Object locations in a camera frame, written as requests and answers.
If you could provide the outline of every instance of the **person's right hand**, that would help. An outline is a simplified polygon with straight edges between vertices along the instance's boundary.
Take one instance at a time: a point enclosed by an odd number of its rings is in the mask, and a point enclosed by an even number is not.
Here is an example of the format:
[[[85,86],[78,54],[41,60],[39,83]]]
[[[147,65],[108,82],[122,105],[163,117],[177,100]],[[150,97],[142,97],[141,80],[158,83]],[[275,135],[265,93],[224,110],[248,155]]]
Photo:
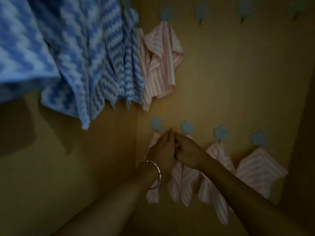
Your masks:
[[[175,140],[179,144],[175,148],[175,157],[186,166],[199,170],[207,153],[194,140],[175,132]]]

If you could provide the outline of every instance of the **blue and white zigzag towel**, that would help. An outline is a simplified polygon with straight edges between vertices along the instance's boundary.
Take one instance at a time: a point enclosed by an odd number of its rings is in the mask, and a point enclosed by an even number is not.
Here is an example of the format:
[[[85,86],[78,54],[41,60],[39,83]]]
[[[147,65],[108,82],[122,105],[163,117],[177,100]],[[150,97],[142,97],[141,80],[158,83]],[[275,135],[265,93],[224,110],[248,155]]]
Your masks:
[[[119,0],[0,0],[0,102],[43,89],[43,105],[84,129],[105,100],[141,103],[138,14],[124,14]]]

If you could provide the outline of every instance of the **person's left hand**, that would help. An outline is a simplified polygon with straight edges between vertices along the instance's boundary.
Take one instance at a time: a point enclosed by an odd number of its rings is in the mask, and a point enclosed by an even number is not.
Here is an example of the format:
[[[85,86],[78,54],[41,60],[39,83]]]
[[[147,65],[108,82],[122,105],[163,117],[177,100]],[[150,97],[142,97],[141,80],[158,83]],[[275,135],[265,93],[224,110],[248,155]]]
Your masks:
[[[171,128],[150,148],[147,160],[153,161],[162,173],[169,172],[176,164],[174,130]]]

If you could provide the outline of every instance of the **human hand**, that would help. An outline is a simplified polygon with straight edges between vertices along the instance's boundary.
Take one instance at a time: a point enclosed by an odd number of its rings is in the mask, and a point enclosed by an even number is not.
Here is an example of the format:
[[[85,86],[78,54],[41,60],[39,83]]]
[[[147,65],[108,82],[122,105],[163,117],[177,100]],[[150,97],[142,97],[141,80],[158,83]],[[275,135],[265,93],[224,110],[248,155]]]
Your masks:
[[[166,131],[150,148],[147,160],[153,161],[162,173],[169,172],[176,164],[174,130]]]
[[[175,132],[174,136],[176,142],[179,144],[175,148],[176,159],[190,168],[199,170],[204,156],[207,156],[206,151],[195,143],[194,140],[183,134]]]

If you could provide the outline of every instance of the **forearm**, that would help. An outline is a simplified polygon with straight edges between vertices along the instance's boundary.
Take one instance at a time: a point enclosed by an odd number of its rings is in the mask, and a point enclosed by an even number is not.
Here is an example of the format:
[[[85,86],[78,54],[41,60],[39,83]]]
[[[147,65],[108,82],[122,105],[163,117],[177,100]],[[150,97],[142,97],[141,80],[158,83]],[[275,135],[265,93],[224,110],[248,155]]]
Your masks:
[[[309,235],[221,163],[205,155],[199,170],[217,187],[250,235]]]
[[[76,215],[54,236],[119,235],[140,195],[157,179],[151,164],[140,166],[116,188]]]

